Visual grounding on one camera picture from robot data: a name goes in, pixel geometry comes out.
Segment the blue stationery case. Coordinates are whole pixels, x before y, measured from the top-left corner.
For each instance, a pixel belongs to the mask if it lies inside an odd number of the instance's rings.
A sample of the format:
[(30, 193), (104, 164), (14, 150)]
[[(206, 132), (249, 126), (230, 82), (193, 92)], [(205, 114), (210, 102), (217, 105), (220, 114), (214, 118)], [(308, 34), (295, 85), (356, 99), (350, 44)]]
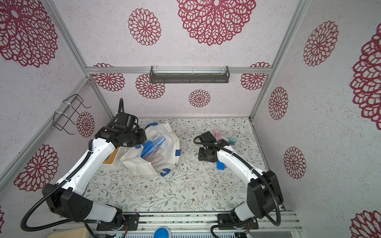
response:
[(226, 166), (225, 166), (224, 163), (222, 163), (222, 162), (220, 162), (220, 161), (217, 161), (217, 163), (216, 163), (216, 168), (217, 168), (218, 170), (223, 171), (223, 170), (225, 170)]

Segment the pink clear stationery case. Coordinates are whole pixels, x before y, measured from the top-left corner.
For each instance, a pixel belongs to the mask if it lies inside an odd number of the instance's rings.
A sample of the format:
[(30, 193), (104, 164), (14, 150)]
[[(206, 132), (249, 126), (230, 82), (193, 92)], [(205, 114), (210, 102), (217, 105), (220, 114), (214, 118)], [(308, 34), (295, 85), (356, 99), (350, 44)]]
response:
[(220, 130), (214, 130), (213, 136), (215, 137), (216, 141), (220, 140), (222, 138), (222, 133)]

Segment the white canvas bag blue handles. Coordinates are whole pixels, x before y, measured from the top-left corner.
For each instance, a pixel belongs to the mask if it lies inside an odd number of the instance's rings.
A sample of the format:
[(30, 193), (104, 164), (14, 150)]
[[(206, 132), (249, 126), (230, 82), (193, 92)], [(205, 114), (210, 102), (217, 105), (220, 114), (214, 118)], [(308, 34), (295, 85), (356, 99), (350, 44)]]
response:
[(141, 158), (142, 144), (129, 149), (121, 158), (120, 162), (135, 176), (155, 175), (168, 177), (177, 167), (180, 156), (180, 140), (172, 131), (168, 122), (151, 123), (144, 129), (147, 141), (155, 134), (165, 137), (165, 141), (147, 159)]

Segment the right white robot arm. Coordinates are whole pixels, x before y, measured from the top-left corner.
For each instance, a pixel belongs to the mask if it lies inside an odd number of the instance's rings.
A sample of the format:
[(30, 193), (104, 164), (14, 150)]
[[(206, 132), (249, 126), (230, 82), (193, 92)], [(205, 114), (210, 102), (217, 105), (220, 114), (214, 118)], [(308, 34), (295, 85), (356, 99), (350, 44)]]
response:
[(193, 142), (201, 146), (198, 152), (200, 161), (224, 164), (247, 186), (246, 201), (230, 212), (233, 225), (264, 217), (277, 227), (281, 225), (280, 205), (284, 199), (273, 171), (263, 171), (250, 164), (226, 140), (216, 140), (209, 131), (196, 136)]

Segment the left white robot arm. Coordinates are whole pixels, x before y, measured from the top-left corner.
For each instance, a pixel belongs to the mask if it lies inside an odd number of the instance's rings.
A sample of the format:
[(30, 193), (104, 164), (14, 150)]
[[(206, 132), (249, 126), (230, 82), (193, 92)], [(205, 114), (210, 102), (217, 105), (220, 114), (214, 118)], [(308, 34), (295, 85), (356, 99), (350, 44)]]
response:
[[(36, 232), (61, 224), (76, 222), (104, 222), (112, 229), (125, 224), (123, 211), (111, 205), (96, 203), (83, 196), (93, 175), (101, 164), (119, 147), (135, 147), (147, 141), (145, 130), (136, 116), (118, 112), (116, 116), (88, 142), (88, 148), (77, 163), (55, 184), (44, 186), (43, 197), (24, 215), (20, 227), (25, 232)], [(46, 203), (50, 211), (63, 220), (31, 227), (27, 224), (37, 208)]]

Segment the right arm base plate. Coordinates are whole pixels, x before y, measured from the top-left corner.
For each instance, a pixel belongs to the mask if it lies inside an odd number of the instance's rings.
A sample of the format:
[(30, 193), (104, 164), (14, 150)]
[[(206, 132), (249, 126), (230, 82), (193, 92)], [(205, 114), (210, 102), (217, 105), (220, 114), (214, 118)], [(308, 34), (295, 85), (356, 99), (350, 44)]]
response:
[(241, 223), (235, 215), (228, 213), (217, 214), (218, 229), (220, 230), (257, 230), (259, 228), (256, 219), (251, 219), (246, 223)]

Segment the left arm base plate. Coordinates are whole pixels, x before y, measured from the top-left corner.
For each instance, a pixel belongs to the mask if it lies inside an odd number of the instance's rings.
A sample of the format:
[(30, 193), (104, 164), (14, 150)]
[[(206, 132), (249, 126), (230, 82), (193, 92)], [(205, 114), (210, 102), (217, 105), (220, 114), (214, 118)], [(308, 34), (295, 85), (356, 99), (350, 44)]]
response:
[(138, 213), (123, 213), (120, 225), (100, 221), (96, 227), (99, 232), (136, 231), (138, 229), (140, 215)]

